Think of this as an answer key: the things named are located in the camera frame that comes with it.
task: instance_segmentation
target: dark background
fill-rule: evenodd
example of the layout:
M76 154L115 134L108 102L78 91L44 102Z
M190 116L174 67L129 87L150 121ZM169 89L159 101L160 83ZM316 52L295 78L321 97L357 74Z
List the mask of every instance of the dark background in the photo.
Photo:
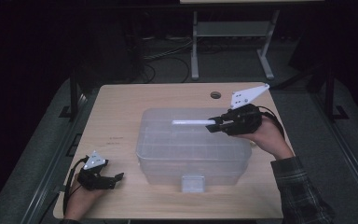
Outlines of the dark background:
M284 11L275 36L297 38L304 32L291 65L306 70L324 63L358 104L358 1L329 3L332 5L312 14ZM105 6L106 2L94 4ZM165 36L189 32L177 23L180 15L188 12L151 12L149 17L129 13L123 17L122 13L85 13L71 8L78 5L77 1L0 1L0 190L55 92L72 73L76 73L82 91L105 82L130 82L142 69L142 49L139 39L127 38L124 33ZM176 19L169 16L172 13L178 15Z

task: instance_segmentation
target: plaid sleeve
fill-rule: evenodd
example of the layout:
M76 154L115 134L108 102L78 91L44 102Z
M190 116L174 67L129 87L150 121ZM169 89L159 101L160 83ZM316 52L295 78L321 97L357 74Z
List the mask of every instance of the plaid sleeve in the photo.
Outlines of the plaid sleeve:
M283 223L333 223L333 209L312 186L298 157L271 165L281 193Z

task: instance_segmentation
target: right hand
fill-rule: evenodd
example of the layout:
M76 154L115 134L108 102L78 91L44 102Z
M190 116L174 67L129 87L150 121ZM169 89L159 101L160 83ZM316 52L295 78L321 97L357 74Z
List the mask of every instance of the right hand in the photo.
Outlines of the right hand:
M292 149L287 145L274 121L262 116L262 123L254 133L235 135L254 141L261 149L273 155L276 160L294 157Z

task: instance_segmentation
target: gray carpet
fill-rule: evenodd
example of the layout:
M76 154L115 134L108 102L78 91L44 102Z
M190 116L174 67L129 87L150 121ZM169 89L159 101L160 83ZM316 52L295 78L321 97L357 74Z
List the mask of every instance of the gray carpet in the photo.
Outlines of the gray carpet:
M146 43L150 54L164 51L167 47L159 42ZM229 43L229 48L214 54L201 54L200 80L198 82L246 82L263 81L260 62L255 54L255 42ZM298 72L287 65L296 43L273 42L268 52L268 59L276 78L268 83L273 86L294 76ZM189 53L179 53L170 57L180 58L189 66ZM149 63L156 71L153 83L181 82L187 75L187 68L177 59L164 59ZM151 78L153 71L145 70ZM143 83L145 77L139 77L134 83ZM186 82L193 82L189 77ZM335 140L329 123L315 104L314 98L321 98L323 93L311 95L305 91L308 79L304 78L284 91L272 91L272 97L280 112L282 121L291 140L295 153L301 157L310 178L321 191L323 197L336 210L336 223L358 223L358 184L345 162L339 144ZM98 94L98 88L87 95L75 122L59 118L62 108L70 104L69 82L66 81L57 92L45 116L42 118L34 136L24 150L21 159L13 170L0 194L0 223L21 223L29 204L35 194L41 197L41 206L35 210L37 223L48 204L53 201L56 191L64 182L66 171L72 161L65 157L72 147L74 139L80 137ZM342 105L350 119L338 120L336 125L342 131L353 153L358 159L358 108L346 88L337 82L335 105ZM48 169L51 169L52 158L59 154L57 166L50 181L39 188L39 184ZM52 216L50 208L42 223L58 223ZM103 223L102 220L85 220L84 223ZM105 223L127 223L127 220L106 220ZM280 220L257 220L257 223L280 223Z

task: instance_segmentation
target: wooden table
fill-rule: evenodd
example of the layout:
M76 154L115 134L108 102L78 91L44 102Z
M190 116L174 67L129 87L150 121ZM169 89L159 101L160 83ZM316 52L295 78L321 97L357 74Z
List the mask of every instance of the wooden table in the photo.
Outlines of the wooden table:
M228 108L233 91L260 85L263 83L135 84L101 87L71 167L85 155L97 150L109 160L102 175L114 176L124 172L125 177L115 189L94 205L86 217L282 217L280 193L270 167L274 158L258 147L253 148L248 168L237 185L207 186L204 193L182 193L180 186L149 185L135 154L141 118L147 108ZM213 91L219 91L222 97L211 98ZM265 106L279 116L269 91L256 98L253 104ZM54 216L57 218L62 217L62 195L54 208Z

